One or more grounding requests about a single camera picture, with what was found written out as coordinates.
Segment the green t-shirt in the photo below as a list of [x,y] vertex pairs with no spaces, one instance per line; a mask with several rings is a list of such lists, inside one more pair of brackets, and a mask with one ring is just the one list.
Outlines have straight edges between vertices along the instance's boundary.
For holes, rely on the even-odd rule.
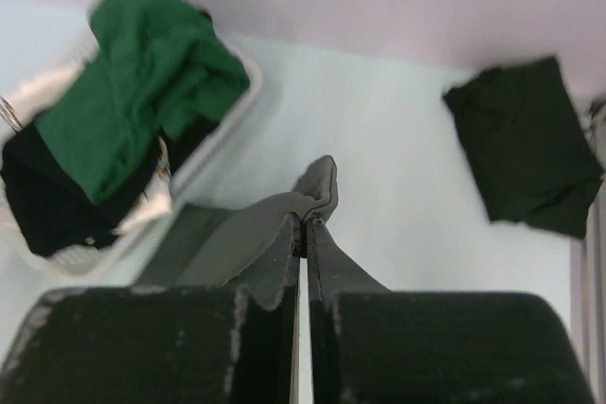
[[93,203],[112,197],[159,134],[219,122],[249,88],[243,63],[186,0],[99,0],[98,49],[35,120],[62,170]]

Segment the folded black t-shirt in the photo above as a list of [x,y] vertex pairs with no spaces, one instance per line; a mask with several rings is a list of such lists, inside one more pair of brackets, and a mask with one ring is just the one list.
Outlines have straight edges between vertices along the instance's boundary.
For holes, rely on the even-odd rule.
[[556,57],[483,70],[442,99],[490,221],[585,238],[604,169]]

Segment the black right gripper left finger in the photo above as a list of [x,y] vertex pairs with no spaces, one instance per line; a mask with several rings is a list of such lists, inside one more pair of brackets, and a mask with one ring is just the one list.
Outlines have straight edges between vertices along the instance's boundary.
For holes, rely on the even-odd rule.
[[297,218],[221,286],[43,294],[1,368],[5,403],[294,403]]

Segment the black t-shirt in basket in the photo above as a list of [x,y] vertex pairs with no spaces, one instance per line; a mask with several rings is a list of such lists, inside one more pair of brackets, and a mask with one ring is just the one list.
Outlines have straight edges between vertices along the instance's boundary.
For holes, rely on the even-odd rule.
[[134,227],[171,212],[170,171],[179,169],[219,124],[200,118],[175,140],[164,133],[140,167],[109,199],[92,203],[62,170],[34,124],[2,150],[1,177],[10,211],[35,255],[72,246],[103,249]]

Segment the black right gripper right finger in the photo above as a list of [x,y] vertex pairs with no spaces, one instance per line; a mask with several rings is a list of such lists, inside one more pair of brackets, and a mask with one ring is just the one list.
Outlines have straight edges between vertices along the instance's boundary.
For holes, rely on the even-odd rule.
[[394,291],[306,227],[317,403],[590,403],[561,319],[524,292]]

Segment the grey t-shirt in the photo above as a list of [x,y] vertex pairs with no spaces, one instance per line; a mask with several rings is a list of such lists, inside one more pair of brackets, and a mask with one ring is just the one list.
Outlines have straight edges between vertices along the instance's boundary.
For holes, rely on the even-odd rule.
[[239,210],[185,205],[137,286],[220,286],[255,262],[284,220],[297,235],[307,221],[328,220],[338,205],[337,165],[330,155],[312,162],[294,187]]

